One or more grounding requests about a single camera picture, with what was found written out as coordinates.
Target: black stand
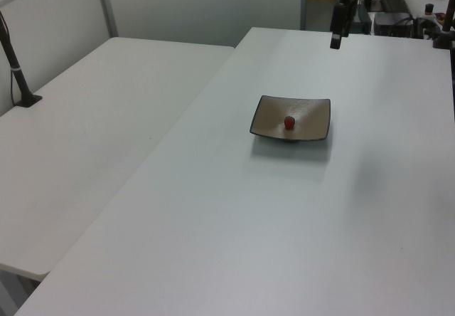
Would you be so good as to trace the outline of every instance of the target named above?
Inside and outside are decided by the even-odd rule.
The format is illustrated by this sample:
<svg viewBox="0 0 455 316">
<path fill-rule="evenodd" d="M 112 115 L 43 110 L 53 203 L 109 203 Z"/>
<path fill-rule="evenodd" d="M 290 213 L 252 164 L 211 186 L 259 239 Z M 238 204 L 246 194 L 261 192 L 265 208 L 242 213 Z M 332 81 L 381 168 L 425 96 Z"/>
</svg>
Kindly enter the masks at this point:
<svg viewBox="0 0 455 316">
<path fill-rule="evenodd" d="M 372 0 L 363 0 L 366 9 L 371 9 Z M 330 31 L 332 39 L 330 48 L 339 49 L 342 37 L 349 36 L 350 25 L 357 11 L 358 0 L 339 0 L 333 7 Z"/>
<path fill-rule="evenodd" d="M 35 105 L 39 100 L 43 99 L 39 95 L 33 95 L 28 89 L 26 79 L 23 76 L 21 66 L 17 60 L 16 54 L 14 53 L 13 46 L 11 45 L 11 40 L 9 38 L 9 33 L 4 25 L 3 16 L 0 16 L 0 41 L 3 49 L 5 50 L 6 57 L 8 58 L 9 65 L 13 71 L 16 82 L 21 90 L 22 100 L 16 103 L 17 106 L 21 107 L 30 107 Z"/>
<path fill-rule="evenodd" d="M 440 34 L 433 41 L 433 48 L 437 49 L 450 49 L 452 41 L 455 40 L 454 34 L 451 33 L 452 20 L 454 19 L 455 0 L 449 0 L 447 5 L 446 18 Z"/>
<path fill-rule="evenodd" d="M 370 6 L 365 5 L 365 7 L 368 12 L 383 12 L 384 11 L 384 7 L 382 6 L 381 0 L 371 1 L 371 5 Z"/>
</svg>

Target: strawberry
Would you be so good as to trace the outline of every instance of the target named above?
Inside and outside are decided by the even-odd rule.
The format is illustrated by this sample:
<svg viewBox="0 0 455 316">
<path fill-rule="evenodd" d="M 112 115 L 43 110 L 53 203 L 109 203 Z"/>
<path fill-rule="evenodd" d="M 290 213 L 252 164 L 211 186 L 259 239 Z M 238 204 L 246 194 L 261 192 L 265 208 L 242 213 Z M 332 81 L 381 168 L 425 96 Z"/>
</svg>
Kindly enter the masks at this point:
<svg viewBox="0 0 455 316">
<path fill-rule="evenodd" d="M 293 117 L 287 116 L 284 118 L 284 128 L 286 130 L 294 129 L 295 124 L 296 124 L 296 120 Z"/>
</svg>

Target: black cable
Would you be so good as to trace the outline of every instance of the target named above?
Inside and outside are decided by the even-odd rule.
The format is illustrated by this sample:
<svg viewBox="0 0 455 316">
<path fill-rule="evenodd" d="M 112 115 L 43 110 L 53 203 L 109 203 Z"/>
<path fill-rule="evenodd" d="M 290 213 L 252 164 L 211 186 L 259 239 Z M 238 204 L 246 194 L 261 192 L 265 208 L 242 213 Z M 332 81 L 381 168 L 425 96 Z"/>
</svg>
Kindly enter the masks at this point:
<svg viewBox="0 0 455 316">
<path fill-rule="evenodd" d="M 3 17 L 3 14 L 1 13 L 1 11 L 0 11 L 0 20 L 1 20 L 2 24 L 5 26 L 6 35 L 8 35 L 8 39 L 11 40 L 11 39 L 9 38 L 8 24 L 6 24 L 5 18 Z"/>
<path fill-rule="evenodd" d="M 394 23 L 392 24 L 390 27 L 389 27 L 389 34 L 387 36 L 391 37 L 392 36 L 392 28 L 394 26 L 397 26 L 398 24 L 400 23 L 403 23 L 404 21 L 406 21 L 405 25 L 406 26 L 410 21 L 414 21 L 414 19 L 412 18 L 412 16 L 409 15 L 409 17 L 406 17 L 405 19 L 400 19 L 397 23 Z"/>
<path fill-rule="evenodd" d="M 3 17 L 3 14 L 1 13 L 1 11 L 0 11 L 0 21 L 5 26 L 6 35 L 8 35 L 8 39 L 11 42 L 11 38 L 10 38 L 10 35 L 9 35 L 8 24 L 6 24 L 5 18 Z M 10 72 L 11 72 L 11 74 L 10 74 L 10 76 L 11 76 L 11 84 L 10 84 L 9 92 L 11 94 L 11 102 L 13 103 L 13 106 L 16 106 L 16 103 L 14 102 L 14 97 L 13 97 L 13 70 L 11 69 Z"/>
<path fill-rule="evenodd" d="M 11 70 L 11 89 L 10 89 L 10 93 L 11 93 L 11 102 L 13 103 L 13 106 L 16 106 L 16 103 L 14 102 L 14 98 L 13 98 L 13 71 Z"/>
<path fill-rule="evenodd" d="M 415 19 L 415 21 L 419 21 L 419 20 L 420 20 L 420 21 L 428 21 L 428 22 L 430 22 L 431 24 L 434 24 L 434 26 L 439 27 L 438 23 L 436 23 L 435 21 L 432 21 L 431 19 L 424 19 L 423 17 L 417 17 L 417 18 Z"/>
<path fill-rule="evenodd" d="M 407 26 L 407 24 L 409 22 L 412 22 L 414 23 L 415 22 L 415 19 L 410 19 L 408 22 L 405 23 L 405 27 Z M 411 28 L 410 30 L 410 35 L 406 36 L 406 38 L 414 38 L 414 28 Z"/>
</svg>

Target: gray plate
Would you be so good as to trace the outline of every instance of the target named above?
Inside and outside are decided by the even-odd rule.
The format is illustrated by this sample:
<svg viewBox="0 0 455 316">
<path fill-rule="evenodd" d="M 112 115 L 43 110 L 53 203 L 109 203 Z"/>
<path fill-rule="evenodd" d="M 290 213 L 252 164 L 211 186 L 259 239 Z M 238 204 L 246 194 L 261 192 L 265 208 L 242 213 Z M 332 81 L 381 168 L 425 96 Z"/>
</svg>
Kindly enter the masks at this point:
<svg viewBox="0 0 455 316">
<path fill-rule="evenodd" d="M 263 95 L 251 123 L 254 135 L 282 140 L 323 140 L 330 127 L 329 99 L 290 99 Z M 284 118 L 296 120 L 293 130 L 284 128 Z"/>
</svg>

